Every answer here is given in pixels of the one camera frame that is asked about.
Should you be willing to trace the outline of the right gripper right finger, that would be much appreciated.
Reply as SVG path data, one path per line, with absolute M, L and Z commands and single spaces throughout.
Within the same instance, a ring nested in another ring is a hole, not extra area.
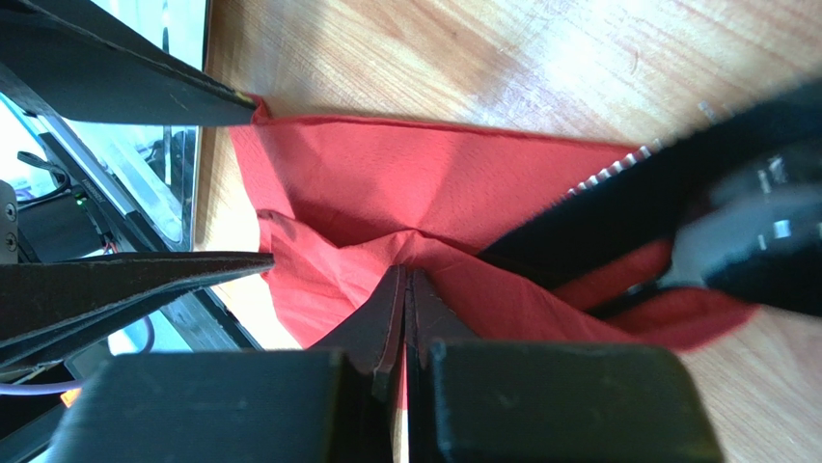
M 475 339 L 438 295 L 426 273 L 417 269 L 408 277 L 405 292 L 405 353 L 409 460 L 441 462 L 436 442 L 436 420 L 429 350 L 435 340 Z

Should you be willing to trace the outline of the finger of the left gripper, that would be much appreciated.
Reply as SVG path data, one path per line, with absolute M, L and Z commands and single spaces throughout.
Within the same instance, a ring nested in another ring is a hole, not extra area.
M 1 367 L 60 363 L 199 289 L 270 270 L 270 254 L 119 253 L 1 267 Z
M 1 92 L 29 113 L 91 123 L 227 126 L 257 109 L 91 1 L 2 2 Z

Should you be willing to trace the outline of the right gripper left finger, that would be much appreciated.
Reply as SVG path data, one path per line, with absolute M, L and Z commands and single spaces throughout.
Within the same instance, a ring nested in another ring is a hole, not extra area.
M 342 373 L 329 424 L 331 462 L 392 462 L 407 272 L 391 266 L 368 300 L 309 347 L 336 350 Z

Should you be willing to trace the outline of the red paper napkin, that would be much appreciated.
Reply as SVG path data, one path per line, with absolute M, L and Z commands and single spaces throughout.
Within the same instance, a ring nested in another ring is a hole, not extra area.
M 665 293 L 612 322 L 597 303 L 663 268 L 658 241 L 550 292 L 479 252 L 625 156 L 622 145 L 447 123 L 274 118 L 260 104 L 230 130 L 265 275 L 284 327 L 311 346 L 354 313 L 395 264 L 422 269 L 486 339 L 645 342 L 699 348 L 756 307 L 715 291 Z

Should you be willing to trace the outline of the black knife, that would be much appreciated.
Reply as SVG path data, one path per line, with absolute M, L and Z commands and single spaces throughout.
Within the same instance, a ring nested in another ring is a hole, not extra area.
M 820 134 L 815 78 L 575 191 L 479 256 L 546 288 L 562 286 L 673 233 L 702 188 L 760 155 Z

